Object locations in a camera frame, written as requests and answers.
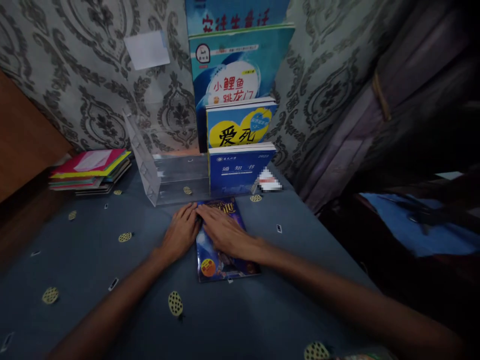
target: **yellow heart graphic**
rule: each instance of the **yellow heart graphic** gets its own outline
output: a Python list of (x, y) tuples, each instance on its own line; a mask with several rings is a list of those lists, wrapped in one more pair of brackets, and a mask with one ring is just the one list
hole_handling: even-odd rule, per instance
[[(256, 114), (260, 114), (264, 121), (268, 120), (268, 124), (260, 130), (252, 131), (251, 122)], [(245, 116), (240, 126), (230, 120), (220, 121), (211, 128), (208, 142), (212, 148), (256, 144), (267, 133), (271, 120), (272, 112), (264, 107), (259, 107)]]

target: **comic book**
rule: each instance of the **comic book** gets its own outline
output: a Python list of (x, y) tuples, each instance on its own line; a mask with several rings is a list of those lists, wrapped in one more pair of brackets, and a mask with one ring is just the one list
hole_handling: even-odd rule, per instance
[[(234, 197), (199, 201), (198, 204), (219, 208), (245, 229)], [(230, 257), (216, 249), (203, 226), (196, 237), (196, 254), (198, 259), (198, 281), (200, 283), (242, 278), (258, 275), (261, 272), (257, 263)]]

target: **blue book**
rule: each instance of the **blue book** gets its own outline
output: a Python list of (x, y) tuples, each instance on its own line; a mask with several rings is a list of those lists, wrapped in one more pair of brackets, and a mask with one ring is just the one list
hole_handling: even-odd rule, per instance
[(257, 144), (264, 140), (277, 109), (273, 97), (206, 107), (208, 147)]
[(200, 152), (208, 148), (206, 106), (269, 96), (294, 31), (281, 24), (190, 36)]
[(185, 0), (188, 35), (281, 24), (290, 0)]
[(248, 194), (276, 153), (271, 142), (208, 149), (210, 196)]
[[(199, 201), (198, 204), (222, 210), (245, 229), (234, 197)], [(256, 262), (233, 258), (216, 249), (203, 226), (196, 236), (196, 254), (198, 281), (201, 283), (260, 274), (260, 267)]]

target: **wall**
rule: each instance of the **wall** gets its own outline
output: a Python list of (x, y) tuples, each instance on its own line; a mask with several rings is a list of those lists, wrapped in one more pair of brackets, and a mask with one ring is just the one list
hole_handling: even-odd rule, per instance
[[(296, 31), (272, 89), (267, 137), (294, 174), (365, 83), (408, 0), (291, 0)], [(17, 0), (0, 5), (0, 67), (77, 150), (128, 146), (122, 110), (151, 152), (197, 147), (182, 0)], [(171, 63), (135, 71), (123, 37), (162, 29)]]

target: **clear plastic organizer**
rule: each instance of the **clear plastic organizer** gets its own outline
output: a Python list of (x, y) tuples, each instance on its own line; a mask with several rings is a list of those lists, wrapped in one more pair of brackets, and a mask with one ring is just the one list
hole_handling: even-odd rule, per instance
[(123, 112), (143, 188), (153, 206), (206, 200), (210, 197), (207, 154), (152, 155), (143, 140), (137, 115)]

